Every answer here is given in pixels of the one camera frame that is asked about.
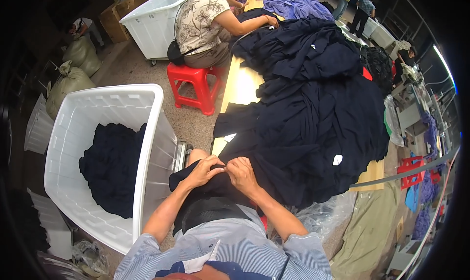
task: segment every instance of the bracelet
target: bracelet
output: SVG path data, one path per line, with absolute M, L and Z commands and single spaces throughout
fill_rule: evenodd
M 269 16 L 268 15 L 262 15 L 263 17 L 265 17 L 267 19 L 267 23 L 269 23 Z

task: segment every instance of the white wheeled cart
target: white wheeled cart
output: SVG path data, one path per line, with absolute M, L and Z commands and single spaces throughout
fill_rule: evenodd
M 46 193 L 78 227 L 123 254 L 137 240 L 156 207 L 170 195 L 170 174 L 183 168 L 187 144 L 176 137 L 162 101 L 163 90 L 156 84 L 72 92 L 64 98 L 52 129 L 44 172 Z M 79 159 L 93 144 L 97 125 L 109 123 L 120 123 L 134 131 L 147 123 L 132 218 L 124 219 L 97 205 L 79 169 Z
M 149 0 L 119 22 L 126 26 L 146 60 L 167 60 L 179 7 L 187 0 Z

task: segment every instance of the cardboard box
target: cardboard box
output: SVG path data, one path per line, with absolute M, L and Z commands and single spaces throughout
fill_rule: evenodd
M 143 4 L 148 0 L 125 0 L 121 1 L 120 3 L 116 4 L 117 13 L 120 15 L 121 18 L 124 18 L 128 13 L 132 12 L 138 6 Z
M 120 19 L 115 4 L 110 5 L 100 15 L 100 22 L 113 43 L 124 42 L 131 38 L 126 27 L 119 23 Z

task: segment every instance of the worker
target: worker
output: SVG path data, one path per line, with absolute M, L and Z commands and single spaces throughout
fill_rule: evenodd
M 371 0 L 358 0 L 356 2 L 357 10 L 354 18 L 352 19 L 352 25 L 350 32 L 351 34 L 356 33 L 356 36 L 360 38 L 364 27 L 366 26 L 369 16 L 374 18 L 376 16 L 376 7 Z
M 348 8 L 349 0 L 338 0 L 338 7 L 335 8 L 332 15 L 335 20 L 339 20 L 339 18 L 344 14 L 346 9 Z
M 276 18 L 262 15 L 240 23 L 230 6 L 243 9 L 245 4 L 235 0 L 188 0 L 179 9 L 176 40 L 191 68 L 228 67 L 228 41 L 233 36 L 247 34 L 262 25 L 278 27 Z
M 194 149 L 188 159 L 188 164 L 200 161 L 150 216 L 142 235 L 117 267 L 115 280 L 332 279 L 318 234 L 309 233 L 258 185 L 248 158 L 238 157 L 224 165 L 215 155 Z M 214 165 L 222 167 L 211 170 Z M 181 214 L 180 208 L 191 190 L 222 172 L 264 212 L 282 238 L 282 248 L 267 239 L 255 209 L 224 198 L 191 203 L 184 208 L 190 210 L 191 220 L 182 224 L 187 213 Z M 174 247 L 162 252 L 161 244 L 173 223 L 175 228 L 179 226 Z
M 401 82 L 401 76 L 403 75 L 403 67 L 402 64 L 408 65 L 410 67 L 414 66 L 414 57 L 416 56 L 416 48 L 414 46 L 410 47 L 409 50 L 400 49 L 397 52 L 397 59 L 395 60 L 395 70 L 396 74 L 393 77 L 393 85 L 397 85 Z
M 96 24 L 90 18 L 76 19 L 75 22 L 73 22 L 72 24 L 68 24 L 65 27 L 65 32 L 70 35 L 75 35 L 75 34 L 79 36 L 85 35 L 90 40 L 91 40 L 90 33 L 92 33 L 95 39 L 100 44 L 100 47 L 101 48 L 104 47 L 104 42 L 103 42 L 103 39 L 101 38 L 100 31 L 98 31 L 98 29 L 96 28 Z

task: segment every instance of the black hair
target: black hair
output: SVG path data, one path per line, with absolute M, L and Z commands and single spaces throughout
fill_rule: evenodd
M 418 56 L 418 53 L 416 52 L 416 48 L 414 46 L 410 47 L 410 51 L 414 53 L 414 56 Z
M 69 23 L 69 24 L 65 24 L 65 28 L 64 28 L 64 31 L 66 34 L 69 33 L 70 30 L 72 30 L 73 28 L 73 24 Z

